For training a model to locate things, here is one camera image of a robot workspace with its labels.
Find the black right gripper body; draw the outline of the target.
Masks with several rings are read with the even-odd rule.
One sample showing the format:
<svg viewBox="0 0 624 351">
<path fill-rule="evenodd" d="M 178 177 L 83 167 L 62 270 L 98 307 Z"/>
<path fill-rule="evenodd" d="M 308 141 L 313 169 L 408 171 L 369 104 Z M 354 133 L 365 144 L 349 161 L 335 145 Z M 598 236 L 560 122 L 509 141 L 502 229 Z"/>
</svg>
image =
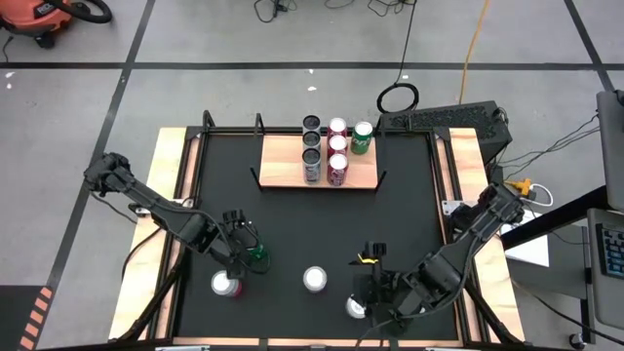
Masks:
<svg viewBox="0 0 624 351">
<path fill-rule="evenodd" d="M 353 299 L 368 309 L 381 306 L 397 313 L 422 311 L 422 297 L 416 292 L 415 285 L 393 271 L 356 273 L 353 276 Z"/>
</svg>

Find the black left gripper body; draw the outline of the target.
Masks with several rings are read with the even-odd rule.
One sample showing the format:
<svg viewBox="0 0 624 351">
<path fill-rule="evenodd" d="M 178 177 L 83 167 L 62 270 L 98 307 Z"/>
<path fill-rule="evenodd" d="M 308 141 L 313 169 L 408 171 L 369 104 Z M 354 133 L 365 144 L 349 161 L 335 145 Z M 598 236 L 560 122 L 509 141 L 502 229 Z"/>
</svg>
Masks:
<svg viewBox="0 0 624 351">
<path fill-rule="evenodd" d="M 218 225 L 218 237 L 214 242 L 214 259 L 223 266 L 245 266 L 247 247 L 241 230 L 246 220 L 242 210 L 231 210 L 222 214 Z"/>
</svg>

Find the green Sprite can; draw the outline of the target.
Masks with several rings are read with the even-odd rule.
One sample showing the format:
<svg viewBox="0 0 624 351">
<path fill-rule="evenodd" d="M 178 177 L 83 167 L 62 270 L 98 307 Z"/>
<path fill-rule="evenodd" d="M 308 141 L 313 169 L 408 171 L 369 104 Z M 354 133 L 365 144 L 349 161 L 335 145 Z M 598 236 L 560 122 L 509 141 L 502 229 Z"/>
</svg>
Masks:
<svg viewBox="0 0 624 351">
<path fill-rule="evenodd" d="M 259 242 L 252 248 L 247 248 L 247 264 L 255 270 L 266 270 L 270 265 L 270 256 L 264 245 Z"/>
<path fill-rule="evenodd" d="M 352 131 L 351 151 L 354 154 L 365 154 L 368 152 L 372 140 L 373 126 L 370 122 L 358 122 Z"/>
</svg>

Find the pink and silver can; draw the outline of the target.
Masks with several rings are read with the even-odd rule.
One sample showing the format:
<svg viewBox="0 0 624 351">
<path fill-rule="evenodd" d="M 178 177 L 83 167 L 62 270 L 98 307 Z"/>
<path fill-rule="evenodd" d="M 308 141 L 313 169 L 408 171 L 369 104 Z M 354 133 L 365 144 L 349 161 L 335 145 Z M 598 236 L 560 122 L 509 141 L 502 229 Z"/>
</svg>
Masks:
<svg viewBox="0 0 624 351">
<path fill-rule="evenodd" d="M 327 285 L 327 272 L 320 266 L 310 266 L 303 273 L 303 285 L 311 293 L 321 292 Z"/>
<path fill-rule="evenodd" d="M 225 270 L 220 270 L 213 274 L 211 288 L 217 295 L 235 297 L 242 291 L 242 283 L 239 279 L 230 279 Z"/>
<path fill-rule="evenodd" d="M 345 310 L 348 316 L 356 320 L 366 318 L 366 308 L 363 307 L 351 294 L 345 302 Z"/>
</svg>

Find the red Coca-Cola Star Wars can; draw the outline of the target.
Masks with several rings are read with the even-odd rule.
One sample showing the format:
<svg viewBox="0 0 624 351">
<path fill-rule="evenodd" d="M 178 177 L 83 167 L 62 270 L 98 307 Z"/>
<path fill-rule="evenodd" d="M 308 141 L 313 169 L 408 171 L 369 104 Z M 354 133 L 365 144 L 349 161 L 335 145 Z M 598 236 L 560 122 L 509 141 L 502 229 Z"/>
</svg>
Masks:
<svg viewBox="0 0 624 351">
<path fill-rule="evenodd" d="M 348 149 L 348 140 L 345 136 L 335 135 L 328 141 L 328 157 L 334 154 L 345 155 Z"/>
</svg>

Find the wooden shelf with black legs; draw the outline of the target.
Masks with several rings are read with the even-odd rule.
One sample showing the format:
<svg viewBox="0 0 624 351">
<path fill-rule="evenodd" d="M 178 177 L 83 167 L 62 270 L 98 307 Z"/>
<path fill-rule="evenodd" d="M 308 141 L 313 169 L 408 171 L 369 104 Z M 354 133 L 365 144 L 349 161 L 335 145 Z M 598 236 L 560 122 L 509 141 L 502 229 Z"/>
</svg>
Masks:
<svg viewBox="0 0 624 351">
<path fill-rule="evenodd" d="M 306 183 L 302 153 L 302 136 L 266 135 L 263 137 L 259 183 L 268 187 L 303 187 L 334 189 L 375 189 L 383 173 L 383 166 L 378 161 L 381 152 L 376 149 L 375 138 L 365 154 L 347 151 L 349 162 L 345 182 L 333 187 L 327 180 L 327 138 L 321 138 L 321 178 L 318 182 Z"/>
</svg>

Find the black table mat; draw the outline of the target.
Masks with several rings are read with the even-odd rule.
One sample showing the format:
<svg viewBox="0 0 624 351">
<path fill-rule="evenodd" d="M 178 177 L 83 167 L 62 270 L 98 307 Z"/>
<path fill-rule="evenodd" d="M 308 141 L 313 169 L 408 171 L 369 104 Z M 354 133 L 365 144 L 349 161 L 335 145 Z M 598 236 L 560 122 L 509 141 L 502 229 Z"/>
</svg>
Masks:
<svg viewBox="0 0 624 351">
<path fill-rule="evenodd" d="M 405 271 L 443 243 L 429 140 L 389 136 L 381 158 L 386 177 L 377 190 L 259 188 L 251 169 L 260 158 L 252 136 L 211 136 L 201 175 L 204 212 L 221 218 L 242 210 L 271 258 L 263 275 L 248 275 L 242 292 L 223 297 L 211 288 L 219 265 L 191 256 L 175 332 L 180 337 L 276 337 L 355 339 L 369 323 L 347 315 L 353 289 L 350 265 L 366 242 L 385 243 L 386 269 Z M 326 287 L 303 285 L 310 266 L 322 267 Z"/>
</svg>

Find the black perforated computer case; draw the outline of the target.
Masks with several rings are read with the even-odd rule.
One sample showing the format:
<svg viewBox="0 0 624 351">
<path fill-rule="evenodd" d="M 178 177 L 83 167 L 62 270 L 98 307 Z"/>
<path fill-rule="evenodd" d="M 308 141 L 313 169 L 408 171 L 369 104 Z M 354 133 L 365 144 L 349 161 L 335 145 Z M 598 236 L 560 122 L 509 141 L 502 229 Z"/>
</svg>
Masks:
<svg viewBox="0 0 624 351">
<path fill-rule="evenodd" d="M 513 140 L 502 117 L 502 109 L 493 100 L 385 113 L 380 116 L 380 121 L 386 130 L 474 129 L 485 164 Z"/>
</svg>

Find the white paper sheet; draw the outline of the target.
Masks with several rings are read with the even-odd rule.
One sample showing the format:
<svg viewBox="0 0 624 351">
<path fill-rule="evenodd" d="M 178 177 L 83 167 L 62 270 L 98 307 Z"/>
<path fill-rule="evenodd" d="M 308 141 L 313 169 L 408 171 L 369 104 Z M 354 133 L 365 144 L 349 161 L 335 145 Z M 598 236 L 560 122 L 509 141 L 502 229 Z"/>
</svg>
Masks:
<svg viewBox="0 0 624 351">
<path fill-rule="evenodd" d="M 500 236 L 505 236 L 507 232 L 534 220 L 537 216 L 540 216 L 540 214 L 534 214 L 529 209 L 525 209 L 522 221 L 515 224 L 504 224 L 500 229 Z M 550 266 L 548 239 L 546 236 L 538 237 L 512 249 L 506 249 L 505 254 L 507 258 L 525 263 L 531 263 L 546 268 Z"/>
</svg>

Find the orange power plug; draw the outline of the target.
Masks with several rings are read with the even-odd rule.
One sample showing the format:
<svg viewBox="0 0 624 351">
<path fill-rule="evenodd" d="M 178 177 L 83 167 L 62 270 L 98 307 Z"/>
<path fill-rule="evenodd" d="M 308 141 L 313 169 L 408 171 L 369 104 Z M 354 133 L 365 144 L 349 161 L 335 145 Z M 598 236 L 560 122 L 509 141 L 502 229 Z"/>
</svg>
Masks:
<svg viewBox="0 0 624 351">
<path fill-rule="evenodd" d="M 533 183 L 529 178 L 523 180 L 505 180 L 504 183 L 518 191 L 523 200 L 534 200 L 536 193 L 533 191 Z"/>
</svg>

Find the black bar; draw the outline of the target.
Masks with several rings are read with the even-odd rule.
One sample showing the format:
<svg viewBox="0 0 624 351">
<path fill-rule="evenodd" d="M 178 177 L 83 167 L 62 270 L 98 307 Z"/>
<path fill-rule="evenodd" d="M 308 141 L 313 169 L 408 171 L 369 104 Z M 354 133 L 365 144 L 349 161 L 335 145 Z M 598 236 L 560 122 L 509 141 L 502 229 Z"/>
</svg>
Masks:
<svg viewBox="0 0 624 351">
<path fill-rule="evenodd" d="M 603 185 L 502 235 L 509 250 L 581 219 L 624 227 L 624 185 Z"/>
</svg>

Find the grey keyboard console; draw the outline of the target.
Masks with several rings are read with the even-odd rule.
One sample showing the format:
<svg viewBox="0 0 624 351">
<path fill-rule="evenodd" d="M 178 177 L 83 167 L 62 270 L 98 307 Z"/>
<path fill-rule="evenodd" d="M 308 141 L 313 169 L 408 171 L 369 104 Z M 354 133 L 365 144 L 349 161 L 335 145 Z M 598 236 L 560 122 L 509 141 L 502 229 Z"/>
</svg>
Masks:
<svg viewBox="0 0 624 351">
<path fill-rule="evenodd" d="M 624 330 L 624 214 L 587 212 L 597 319 Z"/>
</svg>

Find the black mat with orange stripes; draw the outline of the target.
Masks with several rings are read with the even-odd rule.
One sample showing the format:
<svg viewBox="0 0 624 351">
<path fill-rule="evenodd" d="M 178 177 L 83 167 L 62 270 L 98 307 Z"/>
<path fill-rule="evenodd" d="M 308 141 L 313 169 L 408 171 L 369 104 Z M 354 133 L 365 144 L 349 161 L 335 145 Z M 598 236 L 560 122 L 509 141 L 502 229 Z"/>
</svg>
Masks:
<svg viewBox="0 0 624 351">
<path fill-rule="evenodd" d="M 0 351 L 34 351 L 55 292 L 48 286 L 0 286 Z"/>
</svg>

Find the grey monitor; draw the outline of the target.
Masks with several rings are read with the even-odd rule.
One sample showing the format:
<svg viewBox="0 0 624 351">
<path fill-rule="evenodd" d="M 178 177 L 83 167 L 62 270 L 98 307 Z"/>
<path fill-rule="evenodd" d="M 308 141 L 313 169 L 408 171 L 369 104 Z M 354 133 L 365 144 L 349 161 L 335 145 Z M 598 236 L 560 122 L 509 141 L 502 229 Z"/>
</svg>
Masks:
<svg viewBox="0 0 624 351">
<path fill-rule="evenodd" d="M 596 95 L 609 205 L 624 212 L 624 90 Z"/>
</svg>

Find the orange shop vacuum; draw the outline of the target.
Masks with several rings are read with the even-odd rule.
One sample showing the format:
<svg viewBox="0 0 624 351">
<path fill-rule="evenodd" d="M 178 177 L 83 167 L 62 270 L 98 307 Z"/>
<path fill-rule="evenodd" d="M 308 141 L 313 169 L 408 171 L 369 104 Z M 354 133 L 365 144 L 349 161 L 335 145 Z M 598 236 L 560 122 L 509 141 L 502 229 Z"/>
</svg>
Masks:
<svg viewBox="0 0 624 351">
<path fill-rule="evenodd" d="M 55 35 L 72 16 L 44 0 L 0 0 L 0 28 L 32 38 L 43 49 L 52 49 Z"/>
</svg>

